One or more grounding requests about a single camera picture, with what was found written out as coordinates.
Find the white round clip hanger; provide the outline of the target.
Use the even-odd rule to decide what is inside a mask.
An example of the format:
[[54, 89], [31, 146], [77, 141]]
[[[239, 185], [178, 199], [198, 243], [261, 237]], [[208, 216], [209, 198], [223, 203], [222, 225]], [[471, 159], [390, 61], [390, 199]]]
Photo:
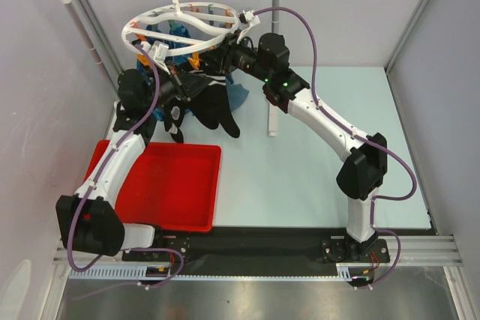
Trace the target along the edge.
[[131, 42], [135, 33], [143, 34], [149, 44], [165, 43], [166, 56], [175, 57], [211, 49], [239, 26], [236, 12], [224, 4], [171, 0], [131, 19], [121, 30], [121, 39], [130, 51], [138, 52]]

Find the teal t-shirt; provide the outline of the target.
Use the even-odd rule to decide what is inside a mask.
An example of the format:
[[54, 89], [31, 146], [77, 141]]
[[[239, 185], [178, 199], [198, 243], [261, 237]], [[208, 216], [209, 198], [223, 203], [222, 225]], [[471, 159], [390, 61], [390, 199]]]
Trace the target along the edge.
[[226, 75], [226, 89], [229, 107], [232, 112], [240, 108], [250, 94], [242, 84], [235, 82], [231, 73]]

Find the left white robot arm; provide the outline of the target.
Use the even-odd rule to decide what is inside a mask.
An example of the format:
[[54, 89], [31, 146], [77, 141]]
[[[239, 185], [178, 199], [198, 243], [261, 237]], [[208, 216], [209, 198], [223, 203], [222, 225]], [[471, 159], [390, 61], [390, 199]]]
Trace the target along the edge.
[[136, 69], [117, 79], [120, 101], [112, 137], [93, 171], [72, 196], [56, 203], [61, 239], [67, 253], [114, 256], [139, 248], [149, 260], [159, 259], [165, 242], [155, 228], [141, 223], [123, 223], [115, 206], [127, 176], [148, 146], [156, 127], [154, 109], [170, 100], [193, 100], [211, 82], [202, 73], [154, 71], [147, 82]]

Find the red plastic tray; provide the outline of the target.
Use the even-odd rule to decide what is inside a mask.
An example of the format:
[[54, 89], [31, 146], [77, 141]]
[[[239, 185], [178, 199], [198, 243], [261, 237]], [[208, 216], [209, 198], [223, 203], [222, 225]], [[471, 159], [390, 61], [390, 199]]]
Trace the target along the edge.
[[124, 224], [209, 232], [220, 168], [217, 145], [152, 142], [126, 177], [115, 212]]

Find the orange clothes peg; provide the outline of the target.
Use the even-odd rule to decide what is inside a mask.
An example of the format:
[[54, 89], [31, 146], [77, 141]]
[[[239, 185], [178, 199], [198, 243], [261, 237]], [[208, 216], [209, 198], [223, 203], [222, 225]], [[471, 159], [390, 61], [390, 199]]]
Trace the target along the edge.
[[138, 33], [135, 33], [134, 35], [136, 39], [131, 42], [133, 45], [139, 45], [141, 43], [149, 43], [145, 35], [138, 34]]
[[194, 70], [199, 70], [201, 68], [201, 61], [198, 52], [193, 52], [187, 60]]

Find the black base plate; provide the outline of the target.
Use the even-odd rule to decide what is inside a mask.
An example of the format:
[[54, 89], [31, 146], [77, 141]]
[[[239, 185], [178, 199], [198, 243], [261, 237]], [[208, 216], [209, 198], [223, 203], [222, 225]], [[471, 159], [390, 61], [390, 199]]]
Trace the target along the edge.
[[378, 235], [362, 254], [350, 252], [344, 229], [215, 227], [209, 233], [164, 232], [155, 244], [160, 251], [120, 252], [122, 265], [158, 267], [173, 263], [183, 277], [323, 277], [335, 274], [337, 265], [368, 268], [387, 265], [395, 250], [407, 249], [407, 238], [431, 237], [434, 230], [398, 229], [394, 236]]

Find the aluminium frame rail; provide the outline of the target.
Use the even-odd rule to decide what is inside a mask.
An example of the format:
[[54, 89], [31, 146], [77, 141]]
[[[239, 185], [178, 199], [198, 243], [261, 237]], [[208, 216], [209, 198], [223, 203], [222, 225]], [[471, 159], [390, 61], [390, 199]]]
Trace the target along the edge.
[[54, 264], [75, 280], [160, 282], [177, 280], [333, 280], [378, 278], [398, 267], [458, 267], [463, 264], [452, 236], [433, 232], [380, 235], [360, 250], [345, 234], [322, 229], [218, 228], [208, 234], [166, 232], [163, 250], [127, 251], [95, 262], [94, 255], [57, 249]]

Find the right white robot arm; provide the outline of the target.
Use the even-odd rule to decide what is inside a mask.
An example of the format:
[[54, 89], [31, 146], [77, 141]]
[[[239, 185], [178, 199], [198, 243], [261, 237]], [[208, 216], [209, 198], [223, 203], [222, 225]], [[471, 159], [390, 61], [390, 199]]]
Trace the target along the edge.
[[336, 182], [348, 200], [346, 253], [355, 261], [363, 261], [373, 252], [378, 237], [371, 209], [388, 169], [387, 155], [381, 151], [386, 138], [380, 133], [369, 136], [336, 118], [290, 67], [289, 56], [284, 37], [267, 33], [256, 48], [230, 35], [202, 52], [199, 59], [217, 73], [241, 70], [263, 81], [263, 93], [271, 105], [307, 125], [333, 149], [343, 163]]

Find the black white-striped sock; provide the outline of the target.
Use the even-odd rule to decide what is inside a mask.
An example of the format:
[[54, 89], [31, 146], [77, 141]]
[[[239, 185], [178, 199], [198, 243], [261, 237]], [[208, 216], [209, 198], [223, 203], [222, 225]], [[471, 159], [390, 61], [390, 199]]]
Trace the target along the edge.
[[226, 83], [224, 76], [212, 76], [204, 90], [205, 125], [211, 130], [220, 125], [229, 136], [237, 139], [240, 137], [240, 129], [232, 115]]
[[[192, 70], [191, 73], [199, 73], [199, 74], [205, 74], [208, 76], [210, 79], [212, 76], [224, 76], [219, 73], [212, 73], [212, 72], [205, 72], [203, 70]], [[199, 122], [203, 124], [205, 127], [206, 126], [206, 117], [205, 117], [205, 101], [204, 101], [204, 88], [199, 95], [197, 95], [190, 103], [189, 103], [189, 108], [192, 111], [192, 113], [197, 117]]]

